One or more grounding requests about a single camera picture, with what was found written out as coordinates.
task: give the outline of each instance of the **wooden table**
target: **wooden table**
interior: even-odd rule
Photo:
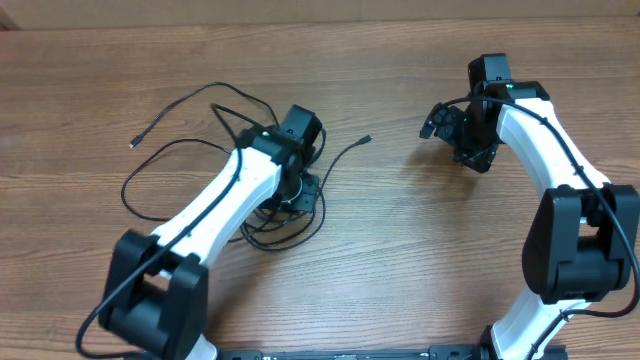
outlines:
[[[124,178],[164,143],[230,146],[208,104],[264,123],[215,89],[131,138],[169,102],[210,81],[292,104],[327,129],[338,163],[328,216],[307,244],[266,254],[228,245],[211,274],[208,337],[223,349],[424,348],[475,342],[524,286],[520,251],[538,201],[513,152],[490,172],[452,163],[418,131],[433,105],[467,93],[467,63],[506,52],[538,80],[583,154],[640,187],[640,19],[427,21],[0,33],[0,357],[72,359],[100,300],[112,247],[151,231],[120,203]],[[244,124],[232,121],[235,129]],[[148,214],[175,214],[217,174],[220,153],[184,145],[129,189]],[[598,309],[620,308],[631,287]],[[637,359],[640,315],[576,318],[556,342],[575,359]],[[94,326],[86,346],[122,348]]]

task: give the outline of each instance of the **robotic arm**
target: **robotic arm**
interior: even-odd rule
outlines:
[[[207,324],[208,272],[229,238],[257,207],[311,211],[318,177],[305,169],[322,124],[312,112],[294,105],[281,127],[245,130],[220,174],[182,212],[150,236],[126,232],[115,246],[105,297],[149,257],[179,237],[233,181],[220,202],[146,274],[117,293],[100,313],[100,325],[162,360],[215,360],[217,349],[202,332]],[[145,275],[169,279],[166,290]]]
[[[585,309],[609,291],[622,289],[629,279],[630,259],[558,139],[522,110],[540,115],[557,130],[587,178],[615,209],[631,248],[640,199],[631,186],[611,185],[580,154],[558,122],[546,91],[538,82],[512,80],[504,54],[472,61],[469,82],[469,97],[436,105],[420,135],[429,138],[435,130],[435,136],[454,147],[454,161],[480,173],[489,170],[499,144],[506,143],[533,182],[541,203],[522,253],[527,286],[481,342],[491,359],[524,359],[530,352],[539,359],[570,316],[532,349],[556,317],[570,309]],[[449,106],[463,101],[470,101],[464,112]],[[581,222],[599,228],[597,235],[579,236]]]

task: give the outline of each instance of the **cable connector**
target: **cable connector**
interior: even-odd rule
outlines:
[[[133,140],[131,140],[131,142],[129,143],[129,147],[131,149],[136,147],[136,145],[138,145],[140,143],[140,141],[142,141],[142,138],[143,138],[142,135],[136,135],[136,137],[134,137]]]
[[[358,140],[356,142],[356,144],[362,145],[362,144],[368,143],[369,141],[371,141],[371,136],[367,135],[367,136],[363,137],[362,139]]]

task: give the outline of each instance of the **wood surface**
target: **wood surface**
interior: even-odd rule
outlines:
[[[10,29],[636,16],[640,0],[0,0]]]
[[[507,146],[479,175],[418,138],[426,114],[468,91],[467,63],[506,52],[538,80],[591,163],[640,187],[640,19],[539,19],[0,33],[0,358],[76,359],[114,243],[151,231],[122,181],[164,143],[230,146],[208,104],[264,123],[212,89],[128,147],[162,107],[210,81],[316,112],[327,129],[324,228],[266,254],[228,245],[211,274],[208,338],[222,349],[411,349],[475,342],[524,286],[520,252],[538,206]],[[231,120],[235,129],[243,123]],[[133,181],[132,204],[175,214],[216,176],[219,152],[184,145]],[[626,304],[630,286],[597,309]],[[637,359],[640,315],[575,318],[556,337],[573,359]],[[92,327],[86,346],[123,347]]]

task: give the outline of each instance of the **cable end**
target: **cable end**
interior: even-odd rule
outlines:
[[[136,147],[136,145],[138,145],[140,143],[140,141],[142,141],[142,135],[137,135],[129,143],[129,148],[133,149],[134,147]]]
[[[362,144],[368,143],[369,141],[371,141],[371,136],[367,135],[367,136],[363,137],[362,139],[358,140],[358,142],[356,142],[356,144],[362,145]]]

